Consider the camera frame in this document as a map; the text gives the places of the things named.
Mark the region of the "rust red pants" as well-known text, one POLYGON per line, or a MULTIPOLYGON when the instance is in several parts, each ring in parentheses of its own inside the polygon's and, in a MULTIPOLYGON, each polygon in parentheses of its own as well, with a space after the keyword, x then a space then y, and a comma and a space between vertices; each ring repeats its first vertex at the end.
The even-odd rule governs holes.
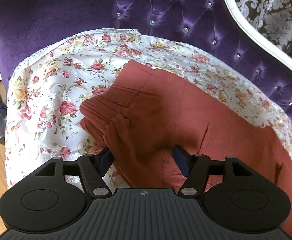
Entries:
MULTIPOLYGON (((180 145, 215 160, 237 157, 285 191, 292 205, 292 160, 275 131, 253 126, 175 74, 130 61, 80 112, 81 126, 99 149, 109 148, 130 187, 179 190, 185 178, 173 147, 180 145)), ((292 207, 284 230, 292 237, 292 207)))

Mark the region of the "white floral bed sheet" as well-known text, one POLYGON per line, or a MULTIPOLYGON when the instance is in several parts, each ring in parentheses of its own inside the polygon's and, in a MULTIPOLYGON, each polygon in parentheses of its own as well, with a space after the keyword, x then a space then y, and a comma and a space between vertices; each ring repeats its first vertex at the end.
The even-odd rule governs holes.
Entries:
POLYGON ((292 121, 252 82, 213 55, 135 29, 85 31, 24 59, 9 81, 5 133, 8 187, 52 157, 76 160, 96 142, 79 122, 81 103, 103 93, 130 60, 193 83, 249 123, 271 127, 292 160, 292 121))

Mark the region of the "purple tufted velvet sofa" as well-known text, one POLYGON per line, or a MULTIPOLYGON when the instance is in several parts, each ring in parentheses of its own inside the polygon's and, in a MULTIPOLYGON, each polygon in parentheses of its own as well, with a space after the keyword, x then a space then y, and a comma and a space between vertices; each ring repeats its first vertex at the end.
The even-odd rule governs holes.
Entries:
POLYGON ((0 0, 0 74, 77 33, 137 29, 196 46, 254 83, 292 120, 292 64, 281 63, 235 22, 225 0, 0 0))

